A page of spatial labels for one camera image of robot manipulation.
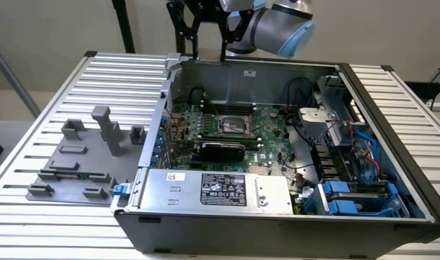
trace circuit board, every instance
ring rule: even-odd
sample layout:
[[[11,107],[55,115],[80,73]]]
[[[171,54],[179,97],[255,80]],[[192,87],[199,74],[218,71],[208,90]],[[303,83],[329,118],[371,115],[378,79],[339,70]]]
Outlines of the circuit board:
[[[289,134],[286,135],[285,130],[286,114],[280,115],[278,111],[279,109],[271,106],[258,106],[250,115],[206,114],[196,106],[186,103],[175,104],[171,128],[172,168],[251,172],[274,176],[285,174],[290,178],[293,174],[289,169],[282,169],[278,160],[278,154],[283,159],[291,152]],[[206,139],[223,144],[243,145],[246,147],[243,160],[202,161],[196,154],[196,146]]]

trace warning label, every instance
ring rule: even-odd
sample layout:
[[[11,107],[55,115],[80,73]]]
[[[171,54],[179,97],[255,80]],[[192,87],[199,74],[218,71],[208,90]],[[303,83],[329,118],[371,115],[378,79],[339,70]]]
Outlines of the warning label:
[[[203,173],[200,203],[219,206],[247,206],[244,176]]]

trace wall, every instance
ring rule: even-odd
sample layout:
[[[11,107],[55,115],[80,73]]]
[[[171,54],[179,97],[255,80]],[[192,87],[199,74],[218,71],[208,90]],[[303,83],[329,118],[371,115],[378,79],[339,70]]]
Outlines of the wall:
[[[127,9],[136,51],[174,51],[164,1],[127,0]],[[313,11],[317,28],[297,59],[389,64],[405,80],[429,80],[440,0],[314,0]],[[199,46],[220,47],[215,25],[200,27]],[[124,50],[111,0],[0,0],[0,51],[29,90],[56,90],[89,49]]]

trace motherboard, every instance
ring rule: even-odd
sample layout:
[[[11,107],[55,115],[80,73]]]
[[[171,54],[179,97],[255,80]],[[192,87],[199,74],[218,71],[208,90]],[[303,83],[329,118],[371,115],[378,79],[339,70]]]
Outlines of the motherboard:
[[[171,117],[172,169],[293,176],[282,164],[291,145],[279,107],[180,103]]]

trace white sticker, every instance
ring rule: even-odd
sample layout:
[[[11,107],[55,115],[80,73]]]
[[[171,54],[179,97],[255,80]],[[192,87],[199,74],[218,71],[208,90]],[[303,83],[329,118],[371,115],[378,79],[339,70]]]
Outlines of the white sticker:
[[[168,172],[167,180],[184,181],[184,173],[183,172]]]
[[[243,71],[243,76],[244,77],[255,77],[256,71],[254,70],[244,70]]]

